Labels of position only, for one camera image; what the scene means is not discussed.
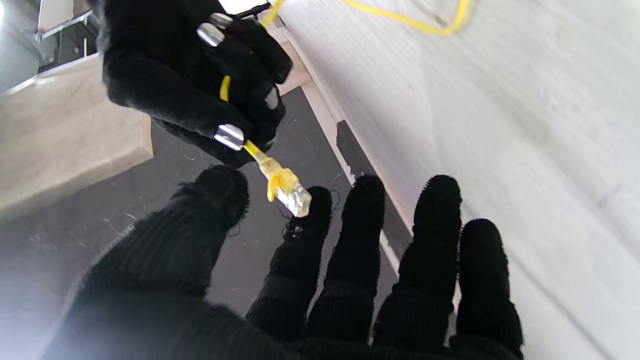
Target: black knit glove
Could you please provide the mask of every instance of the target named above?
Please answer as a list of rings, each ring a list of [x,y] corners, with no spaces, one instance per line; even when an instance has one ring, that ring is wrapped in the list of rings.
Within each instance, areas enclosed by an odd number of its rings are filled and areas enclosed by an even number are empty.
[[[99,47],[109,98],[144,111],[165,130],[227,165],[251,161],[213,140],[218,126],[232,124],[266,150],[284,116],[275,83],[283,83],[292,61],[252,20],[232,18],[225,39],[212,47],[196,33],[213,13],[211,0],[94,0],[104,21]],[[231,77],[229,102],[220,99]]]

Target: dark floor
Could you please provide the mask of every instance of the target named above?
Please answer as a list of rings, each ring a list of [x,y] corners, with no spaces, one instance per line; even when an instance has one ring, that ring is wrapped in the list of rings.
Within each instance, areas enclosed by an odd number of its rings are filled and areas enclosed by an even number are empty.
[[[349,183],[301,89],[284,97],[287,116],[269,152],[304,186],[336,190],[342,207]],[[181,182],[216,162],[198,148],[152,126],[155,157],[12,223],[0,225],[0,354],[32,358],[46,342],[69,291],[91,262],[130,226],[163,207]],[[242,168],[251,206],[238,235],[225,243],[207,299],[244,314],[279,246],[286,210],[266,199],[266,180],[255,164]],[[323,249],[323,273],[340,230],[336,212]],[[384,253],[376,308],[395,274]]]

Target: finger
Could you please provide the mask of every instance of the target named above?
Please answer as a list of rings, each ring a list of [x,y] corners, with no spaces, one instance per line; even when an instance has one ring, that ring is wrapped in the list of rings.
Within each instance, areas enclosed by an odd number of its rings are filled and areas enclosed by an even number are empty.
[[[199,147],[207,154],[232,168],[240,168],[244,164],[253,161],[253,158],[246,151],[232,150],[216,140],[188,131],[178,125],[171,124],[160,119],[154,118],[154,120],[158,126],[166,130],[168,133],[180,138],[186,143]]]
[[[520,317],[509,300],[509,270],[500,232],[486,219],[469,222],[460,238],[460,290],[452,346],[466,335],[491,338],[522,358]]]
[[[285,115],[278,88],[270,82],[257,84],[251,92],[248,111],[252,122],[267,123],[274,129],[278,127]]]
[[[342,231],[314,304],[305,336],[366,343],[380,274],[380,231],[385,187],[376,176],[361,176],[342,211]]]
[[[278,84],[286,81],[293,61],[264,26],[254,20],[233,19],[222,13],[211,15],[211,22],[244,42],[262,62],[271,79]]]
[[[251,124],[231,104],[195,88],[180,74],[144,54],[107,51],[103,66],[108,96],[119,105],[209,138],[222,124],[251,131]]]
[[[414,214],[413,243],[404,252],[398,283],[385,300],[374,345],[427,351],[441,347],[453,310],[460,231],[460,189],[435,176],[423,189]],[[409,311],[412,316],[403,316]]]
[[[460,233],[460,188],[445,175],[432,177],[424,187],[413,214],[413,240],[429,237],[457,242]]]
[[[502,239],[487,219],[465,225],[460,237],[460,290],[463,297],[509,299],[509,270]]]
[[[313,197],[309,215],[290,219],[284,242],[271,259],[264,286],[245,316],[250,324],[277,341],[294,341],[302,334],[329,231],[331,193],[319,186],[308,191]]]

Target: glove finger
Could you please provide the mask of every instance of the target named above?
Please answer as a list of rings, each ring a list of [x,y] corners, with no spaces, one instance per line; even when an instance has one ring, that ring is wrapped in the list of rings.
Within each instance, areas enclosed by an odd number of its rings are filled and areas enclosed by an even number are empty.
[[[116,104],[203,136],[213,137],[221,124],[251,129],[237,108],[144,54],[108,51],[103,66],[107,94]]]
[[[260,23],[254,20],[233,19],[224,14],[214,13],[211,21],[228,34],[244,42],[262,62],[275,83],[286,81],[293,61]]]
[[[169,122],[153,118],[164,130],[168,133],[180,138],[182,141],[186,143],[190,143],[191,145],[195,145],[199,147],[201,150],[206,152],[207,154],[213,156],[214,158],[222,161],[222,163],[232,167],[239,168],[244,164],[253,161],[253,158],[246,151],[235,151],[223,144],[208,138],[206,136],[202,136],[198,133],[194,133],[183,127],[180,127],[175,124],[171,124]]]
[[[248,116],[254,124],[266,123],[278,127],[284,114],[280,91],[273,83],[260,83],[253,88],[248,103]]]

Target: hand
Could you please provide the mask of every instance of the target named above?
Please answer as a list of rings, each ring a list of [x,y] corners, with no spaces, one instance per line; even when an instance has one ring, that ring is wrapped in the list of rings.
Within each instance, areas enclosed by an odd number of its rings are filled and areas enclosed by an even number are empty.
[[[286,80],[292,61],[262,26],[232,18],[224,41],[212,47],[196,29],[224,13],[217,1],[94,0],[93,7],[104,21],[99,47],[113,102],[148,113],[233,167],[251,157],[213,140],[219,125],[232,124],[258,147],[269,147],[285,112],[275,83]],[[220,99],[226,75],[229,102]]]

